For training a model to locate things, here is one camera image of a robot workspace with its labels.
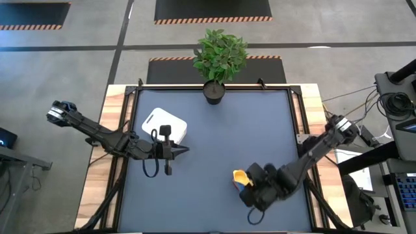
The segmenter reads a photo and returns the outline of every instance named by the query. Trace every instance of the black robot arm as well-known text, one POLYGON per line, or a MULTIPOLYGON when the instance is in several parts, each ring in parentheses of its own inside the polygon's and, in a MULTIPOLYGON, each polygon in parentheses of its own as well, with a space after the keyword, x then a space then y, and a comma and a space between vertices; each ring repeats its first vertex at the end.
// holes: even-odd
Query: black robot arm
POLYGON ((160 134, 165 137, 164 141, 157 140, 157 131, 152 131, 153 143, 139 139, 134 132, 123 132, 122 128, 111 131, 97 122, 83 116, 78 112, 75 104, 67 101, 54 101, 51 109, 46 114, 47 120, 60 127, 73 127, 86 134, 85 139, 89 144, 99 142, 107 153, 116 157, 130 157, 136 160, 164 159, 165 173, 170 175, 172 169, 168 161, 174 160, 179 154, 189 150, 169 140, 171 133, 170 125, 163 125, 160 134))
POLYGON ((300 159, 278 170, 272 164, 261 168, 253 163, 246 171, 252 184, 248 183, 240 192, 246 206, 266 211, 276 200, 288 198, 299 189, 314 164, 339 144, 352 143, 358 134, 356 125, 344 116, 332 116, 325 129, 320 136, 310 136, 305 140, 301 145, 300 159))

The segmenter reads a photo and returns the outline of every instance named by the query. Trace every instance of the concrete floor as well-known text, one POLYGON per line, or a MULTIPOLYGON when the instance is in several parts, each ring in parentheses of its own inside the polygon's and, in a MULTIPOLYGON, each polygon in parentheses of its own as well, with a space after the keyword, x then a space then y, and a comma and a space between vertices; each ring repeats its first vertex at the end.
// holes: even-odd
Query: concrete floor
MULTIPOLYGON (((126 6, 127 0, 73 0, 61 30, 0 31, 0 48, 115 46, 126 6)), ((195 44, 206 27, 223 28, 249 43, 416 41, 416 17, 405 0, 270 0, 270 6, 271 22, 167 26, 153 24, 155 0, 135 1, 125 45, 195 44)), ((248 52, 281 55, 288 83, 318 83, 322 98, 327 99, 372 85, 375 73, 395 71, 414 59, 416 47, 248 52)), ((84 135, 47 123, 45 115, 54 100, 68 100, 97 120, 113 56, 114 51, 0 52, 0 126, 19 135, 17 150, 53 161, 51 171, 36 172, 42 189, 24 194, 15 233, 72 229, 91 147, 84 135)), ((192 51, 123 51, 115 83, 145 81, 149 58, 176 56, 192 56, 192 51)), ((370 91, 326 105, 344 114, 363 103, 370 91)), ((362 114, 359 110, 350 117, 362 114)), ((364 124, 374 135, 381 135, 387 120, 373 110, 364 124)))

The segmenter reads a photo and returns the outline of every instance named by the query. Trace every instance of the yellow object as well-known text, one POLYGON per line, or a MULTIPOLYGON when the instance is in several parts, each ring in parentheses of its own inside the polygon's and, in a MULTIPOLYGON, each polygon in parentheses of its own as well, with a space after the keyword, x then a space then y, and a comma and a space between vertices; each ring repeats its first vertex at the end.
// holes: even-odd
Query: yellow object
POLYGON ((244 170, 234 170, 233 171, 234 181, 246 186, 248 183, 253 185, 253 182, 248 179, 247 174, 244 170))

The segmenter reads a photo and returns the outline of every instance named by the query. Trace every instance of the keyboard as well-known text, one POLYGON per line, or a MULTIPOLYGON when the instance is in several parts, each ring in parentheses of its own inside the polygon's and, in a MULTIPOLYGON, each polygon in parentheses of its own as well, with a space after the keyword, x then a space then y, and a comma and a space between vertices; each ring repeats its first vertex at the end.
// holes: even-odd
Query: keyboard
POLYGON ((396 182, 402 209, 416 211, 416 177, 400 176, 396 177, 396 182))

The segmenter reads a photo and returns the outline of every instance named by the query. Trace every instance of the white paper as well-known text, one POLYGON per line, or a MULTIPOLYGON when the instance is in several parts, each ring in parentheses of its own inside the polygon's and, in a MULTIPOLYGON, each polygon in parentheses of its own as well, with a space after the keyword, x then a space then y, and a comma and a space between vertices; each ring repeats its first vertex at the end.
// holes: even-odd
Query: white paper
MULTIPOLYGON (((361 153, 347 151, 342 149, 335 150, 335 156, 337 157, 337 163, 342 163, 343 161, 347 161, 353 157, 361 155, 361 153)), ((372 184, 371 184, 371 177, 370 177, 370 169, 364 168, 357 172, 350 173, 352 179, 357 183, 357 186, 360 189, 372 191, 372 184)))

